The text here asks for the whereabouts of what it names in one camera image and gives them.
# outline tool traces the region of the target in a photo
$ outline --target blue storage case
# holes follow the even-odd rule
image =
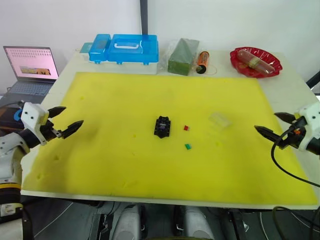
[[[97,34],[89,50],[89,60],[95,64],[107,61],[110,42],[110,34]]]
[[[159,61],[157,36],[115,34],[107,51],[107,60],[117,64],[157,63]]]

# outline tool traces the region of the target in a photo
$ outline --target laptop keyboard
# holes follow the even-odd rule
[[[45,96],[49,92],[52,85],[50,84],[38,84],[38,83],[24,83],[18,82],[9,90],[13,94],[29,94]]]

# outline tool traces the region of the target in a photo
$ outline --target red plastic dish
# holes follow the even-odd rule
[[[248,65],[244,64],[237,58],[237,53],[241,49],[247,50],[251,54],[265,61],[267,64],[270,64],[272,67],[274,67],[275,71],[269,75],[263,75],[262,73],[254,70],[253,68],[248,67]],[[261,79],[261,78],[273,77],[273,76],[279,75],[280,70],[282,70],[282,66],[278,58],[276,58],[271,53],[265,50],[255,48],[255,47],[250,47],[250,46],[238,47],[232,52],[230,52],[230,60],[231,60],[232,66],[238,71],[238,73],[243,74],[249,78]]]

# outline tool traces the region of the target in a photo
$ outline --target floor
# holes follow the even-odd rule
[[[119,219],[122,210],[129,202],[104,202],[103,206],[96,208],[81,203],[72,203],[61,199],[44,199],[30,203],[26,206],[32,223],[35,240],[87,240],[90,234],[93,214],[107,214],[111,210],[114,213],[113,227]],[[50,226],[42,230],[52,220],[59,216]],[[148,235],[153,237],[172,237],[173,206],[164,204],[145,204],[147,212]],[[215,240],[236,240],[234,228],[228,220],[224,209],[201,207],[214,234]],[[299,211],[300,214],[312,218],[313,211]],[[288,212],[277,213],[284,234],[289,240],[306,240],[309,237],[309,228],[302,225]],[[247,240],[265,240],[259,223],[259,213],[242,213],[244,222],[249,226],[246,232]],[[263,225],[269,240],[281,240],[271,212],[262,213]],[[319,233],[314,234],[314,239],[320,239]]]

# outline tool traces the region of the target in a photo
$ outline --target laptop screen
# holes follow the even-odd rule
[[[58,71],[49,47],[4,46],[18,80],[54,82]]]

